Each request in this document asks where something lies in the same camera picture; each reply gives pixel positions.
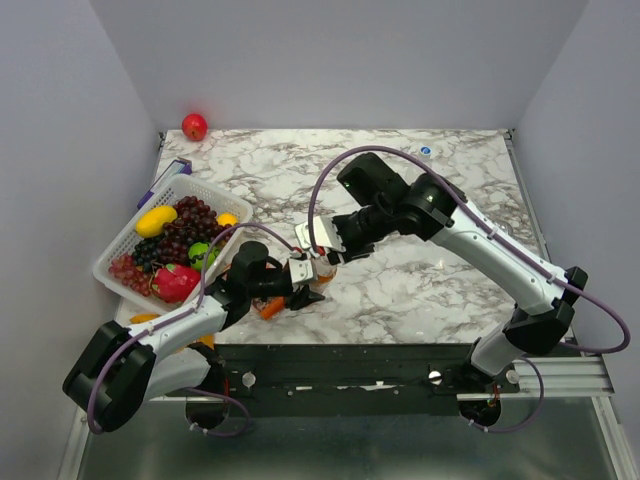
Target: cable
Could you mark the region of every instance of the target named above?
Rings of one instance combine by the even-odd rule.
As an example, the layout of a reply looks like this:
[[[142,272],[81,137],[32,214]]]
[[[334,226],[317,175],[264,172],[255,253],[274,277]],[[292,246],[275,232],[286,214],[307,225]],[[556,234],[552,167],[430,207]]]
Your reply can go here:
[[[275,231],[271,230],[268,227],[265,227],[264,225],[260,225],[259,223],[254,223],[254,222],[238,223],[226,229],[224,232],[222,232],[221,234],[219,234],[217,237],[213,239],[213,241],[211,242],[211,245],[209,245],[209,248],[207,249],[207,252],[204,255],[202,265],[207,265],[207,261],[209,260],[209,254],[213,251],[213,247],[220,240],[222,240],[223,237],[226,237],[227,235],[229,235],[229,233],[243,227],[253,227],[253,228],[258,228],[260,230],[264,230],[265,232],[273,235],[278,241],[280,241],[289,250],[293,250],[293,247],[289,242],[287,242],[278,233],[276,233]],[[198,301],[196,302],[196,307],[190,308],[185,312],[176,314],[173,317],[169,317],[166,320],[163,320],[162,322],[155,325],[154,330],[162,329],[168,325],[171,325],[172,323],[177,322],[178,320],[182,320],[183,318],[188,317],[198,307],[200,307],[200,305],[202,305],[202,302],[204,301],[204,290],[206,287],[205,276],[206,276],[206,268],[202,268],[201,275],[200,275],[200,293],[198,295]],[[104,366],[100,370],[100,373],[98,374],[98,378],[96,378],[96,381],[93,384],[93,388],[91,389],[91,394],[89,395],[89,403],[87,405],[87,425],[89,426],[89,430],[91,431],[91,433],[93,433],[94,435],[100,435],[101,433],[103,433],[102,428],[96,423],[96,420],[95,420],[95,408],[96,408],[96,399],[98,398],[98,392],[100,391],[100,387],[102,386],[104,379],[106,378],[113,364],[122,356],[122,354],[126,352],[132,345],[134,345],[136,342],[146,337],[147,335],[149,335],[149,331],[144,330],[139,334],[131,337],[126,342],[124,342],[120,346],[120,348],[118,348],[114,352],[114,354],[111,355],[111,357],[109,357],[109,359],[105,362]]]
[[[244,415],[244,418],[246,420],[242,425],[242,428],[234,432],[216,432],[215,430],[208,430],[206,428],[202,428],[197,423],[192,422],[191,419],[188,419],[187,421],[189,422],[190,429],[198,430],[204,433],[205,435],[209,435],[210,437],[229,438],[229,437],[237,437],[239,435],[242,435],[244,432],[247,431],[247,429],[249,428],[249,425],[251,425],[252,419],[251,419],[251,414],[249,413],[249,410],[247,409],[247,407],[245,407],[242,404],[242,402],[236,400],[235,398],[229,397],[228,395],[222,395],[220,393],[205,392],[204,390],[199,390],[197,388],[186,388],[185,390],[189,392],[197,393],[198,395],[203,395],[205,397],[219,398],[221,400],[224,400],[225,402],[232,403],[233,405],[238,407],[240,410],[242,410],[242,414]]]
[[[536,377],[538,377],[538,384],[540,385],[540,396],[538,397],[538,404],[536,405],[536,408],[533,410],[533,412],[531,412],[531,415],[525,418],[522,422],[518,423],[517,425],[513,425],[511,427],[503,427],[503,428],[484,427],[482,425],[478,425],[474,421],[470,421],[469,426],[473,426],[478,430],[482,430],[485,433],[513,433],[523,429],[524,427],[529,425],[531,422],[533,422],[538,417],[538,415],[540,415],[540,409],[542,408],[542,403],[544,402],[544,381],[542,380],[542,374],[540,373],[540,370],[538,370],[538,367],[536,366],[536,364],[533,363],[528,358],[520,357],[520,360],[522,360],[525,363],[528,363],[529,366],[533,368],[533,371],[536,372]]]
[[[380,146],[380,145],[365,145],[365,146],[362,146],[362,147],[356,147],[356,148],[352,148],[351,150],[347,150],[346,152],[342,153],[341,155],[338,155],[335,159],[333,159],[324,168],[324,170],[322,170],[322,172],[320,173],[320,176],[318,177],[318,180],[316,181],[315,186],[313,187],[313,191],[311,192],[311,200],[309,201],[308,225],[309,225],[309,238],[311,240],[311,248],[313,248],[314,251],[316,251],[316,252],[318,251],[318,246],[316,244],[316,237],[315,237],[315,231],[314,231],[315,229],[313,228],[313,212],[314,212],[316,201],[318,199],[318,193],[320,192],[320,187],[322,186],[322,182],[324,182],[325,178],[327,178],[327,175],[329,175],[329,172],[338,163],[342,162],[346,158],[348,158],[348,157],[350,157],[352,155],[355,155],[357,153],[364,153],[364,152],[371,152],[371,151],[373,151],[373,152],[384,152],[384,153],[389,153],[389,154],[392,154],[392,155],[396,155],[396,156],[398,156],[400,158],[403,158],[403,159],[413,163],[414,165],[416,165],[419,168],[421,168],[422,170],[424,170],[427,174],[429,174],[429,176],[431,176],[434,180],[436,180],[438,185],[440,185],[440,187],[442,187],[442,189],[445,192],[447,192],[451,196],[451,198],[453,198],[453,200],[456,202],[458,207],[460,207],[462,209],[462,211],[464,213],[466,213],[467,216],[469,218],[471,218],[471,220],[473,220],[475,222],[476,225],[478,225],[487,234],[491,234],[492,233],[491,227],[489,227],[489,225],[487,225],[480,217],[478,217],[462,201],[462,199],[460,197],[458,197],[456,192],[447,184],[447,182],[445,182],[442,179],[442,177],[440,177],[440,175],[438,175],[435,171],[433,171],[429,166],[425,165],[420,160],[414,158],[413,156],[409,155],[408,153],[402,152],[400,150],[396,150],[395,148],[383,147],[383,146]],[[528,265],[529,267],[531,267],[532,269],[537,271],[539,274],[541,274],[544,277],[546,277],[550,282],[555,283],[556,285],[564,288],[565,290],[568,290],[571,293],[574,293],[574,294],[576,294],[576,295],[578,295],[580,297],[583,297],[588,302],[592,303],[596,307],[598,307],[601,310],[603,310],[611,318],[613,318],[613,320],[618,324],[618,326],[622,330],[622,335],[623,335],[622,342],[620,342],[620,344],[616,345],[615,347],[609,347],[609,348],[582,347],[582,346],[579,346],[579,345],[571,345],[571,344],[568,344],[568,343],[565,343],[565,342],[560,342],[559,343],[560,345],[563,345],[563,346],[565,346],[567,348],[570,348],[572,350],[577,350],[577,351],[580,351],[580,352],[597,353],[597,354],[617,353],[617,352],[620,352],[620,351],[624,350],[625,348],[627,348],[629,346],[629,343],[631,343],[631,331],[629,330],[629,327],[627,326],[625,321],[622,319],[622,317],[613,308],[611,308],[610,306],[608,306],[607,304],[605,304],[601,300],[595,298],[591,294],[586,293],[584,290],[580,290],[579,288],[576,288],[573,285],[569,285],[567,282],[563,282],[562,280],[556,278],[553,274],[548,272],[544,267],[540,266],[537,262],[533,261],[527,255],[522,253],[517,247],[514,247],[513,245],[511,245],[511,243],[506,241],[502,237],[501,234],[495,234],[495,235],[492,235],[492,236],[493,236],[493,239],[496,242],[498,242],[500,245],[502,245],[507,251],[512,253],[521,262],[523,262],[524,264]]]

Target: white basket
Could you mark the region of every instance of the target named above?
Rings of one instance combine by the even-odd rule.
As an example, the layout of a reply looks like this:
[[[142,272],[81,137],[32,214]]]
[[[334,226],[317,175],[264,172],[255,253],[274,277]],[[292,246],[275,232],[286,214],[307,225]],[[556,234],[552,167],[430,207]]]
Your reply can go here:
[[[136,233],[136,223],[138,223],[140,217],[152,208],[160,205],[174,205],[182,197],[189,195],[195,195],[198,199],[209,205],[212,210],[218,212],[218,214],[223,212],[233,213],[239,222],[247,222],[253,215],[251,205],[232,193],[225,192],[204,180],[190,177],[189,175],[175,175],[144,204],[131,221],[122,229],[115,240],[111,242],[102,255],[100,255],[100,258],[98,258],[98,261],[93,266],[93,276],[109,290],[113,290],[149,312],[164,314],[176,308],[177,304],[166,303],[153,295],[145,297],[131,290],[129,287],[125,287],[117,278],[109,273],[109,267],[114,258],[118,258],[125,253],[133,253],[133,248],[142,240],[142,237]],[[231,257],[238,252],[242,230],[243,229],[238,229],[234,232],[231,239],[213,262],[213,265],[207,269],[205,275],[207,284],[209,284],[212,277],[217,275],[227,265],[227,259],[231,259]],[[188,300],[195,297],[199,288],[200,286],[198,285],[198,287],[191,292]]]

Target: yellow mango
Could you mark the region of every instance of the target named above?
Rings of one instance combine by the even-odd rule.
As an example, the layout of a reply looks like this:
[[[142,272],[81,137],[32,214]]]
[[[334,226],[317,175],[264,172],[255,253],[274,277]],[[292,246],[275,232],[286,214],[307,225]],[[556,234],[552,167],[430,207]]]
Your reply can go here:
[[[160,235],[165,223],[171,223],[178,218],[176,209],[169,205],[161,205],[153,208],[145,213],[138,223],[136,223],[136,232],[142,238],[155,237]]]

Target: table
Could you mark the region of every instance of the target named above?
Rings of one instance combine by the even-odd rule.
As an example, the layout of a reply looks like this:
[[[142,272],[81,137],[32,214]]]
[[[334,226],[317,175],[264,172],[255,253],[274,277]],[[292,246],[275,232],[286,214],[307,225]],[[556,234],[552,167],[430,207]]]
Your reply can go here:
[[[295,242],[293,226],[306,219],[311,189],[322,168],[343,151],[386,145],[419,154],[432,149],[431,166],[447,177],[494,222],[537,251],[527,207],[500,131],[453,130],[214,130],[190,142],[167,132],[157,174],[177,156],[193,162],[196,177],[249,201],[254,221]],[[384,155],[408,180],[416,167]],[[350,213],[357,203],[335,180],[321,190],[317,214]],[[246,239],[285,251],[261,232]],[[265,322],[252,311],[216,334],[221,343],[411,343],[473,342],[509,318],[513,300],[491,280],[450,252],[414,237],[393,235],[368,259],[340,268],[327,300]],[[118,321],[139,310],[119,309]]]

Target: red apple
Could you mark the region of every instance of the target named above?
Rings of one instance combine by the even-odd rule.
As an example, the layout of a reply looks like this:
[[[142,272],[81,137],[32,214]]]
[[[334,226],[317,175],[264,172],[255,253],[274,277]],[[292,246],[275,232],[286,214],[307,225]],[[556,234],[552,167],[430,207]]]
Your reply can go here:
[[[207,135],[207,121],[202,115],[190,113],[182,121],[182,131],[189,140],[200,142]]]

